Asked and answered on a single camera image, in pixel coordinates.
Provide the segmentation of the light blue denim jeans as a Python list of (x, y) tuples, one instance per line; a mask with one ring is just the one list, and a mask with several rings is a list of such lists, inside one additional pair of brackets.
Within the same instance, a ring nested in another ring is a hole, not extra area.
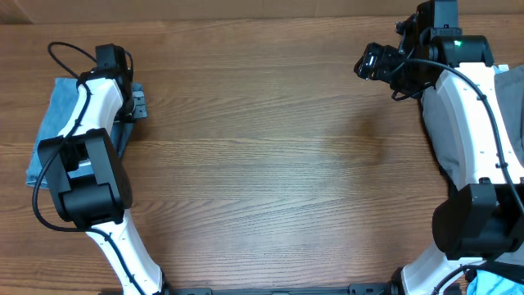
[[(40, 124), (29, 166), (26, 171), (27, 186), (35, 186), (38, 175), (42, 170), (42, 165), (37, 153), (39, 142), (44, 139), (54, 138), (59, 134), (59, 132), (65, 127), (67, 121), (71, 117), (78, 101), (78, 97), (79, 94), (76, 88), (75, 79), (55, 79), (55, 86), (52, 91), (50, 104), (43, 121)], [(133, 127), (134, 123), (125, 125), (117, 123), (113, 125), (111, 130), (111, 141), (118, 153), (118, 157), (122, 157), (124, 155), (124, 151), (128, 146)]]

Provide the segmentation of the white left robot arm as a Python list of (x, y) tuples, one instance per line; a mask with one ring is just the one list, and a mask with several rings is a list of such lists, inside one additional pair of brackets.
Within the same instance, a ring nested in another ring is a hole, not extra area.
[(56, 137), (38, 144), (34, 215), (51, 230), (87, 234), (123, 294), (167, 294), (165, 274), (133, 222), (133, 193), (119, 152), (136, 120), (147, 117), (145, 98), (133, 91), (129, 52), (113, 43), (95, 51), (95, 67), (73, 75), (78, 99), (70, 118)]

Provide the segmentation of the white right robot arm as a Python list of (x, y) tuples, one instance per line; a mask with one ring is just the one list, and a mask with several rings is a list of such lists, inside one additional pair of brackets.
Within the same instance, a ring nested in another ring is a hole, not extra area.
[(443, 294), (468, 271), (523, 281), (523, 167), (495, 92), (485, 37), (415, 39), (410, 50), (370, 43), (355, 64), (362, 79), (388, 83), (396, 101), (419, 96), (442, 106), (439, 127), (458, 158), (454, 191), (432, 216), (433, 241), (400, 268), (387, 294)]

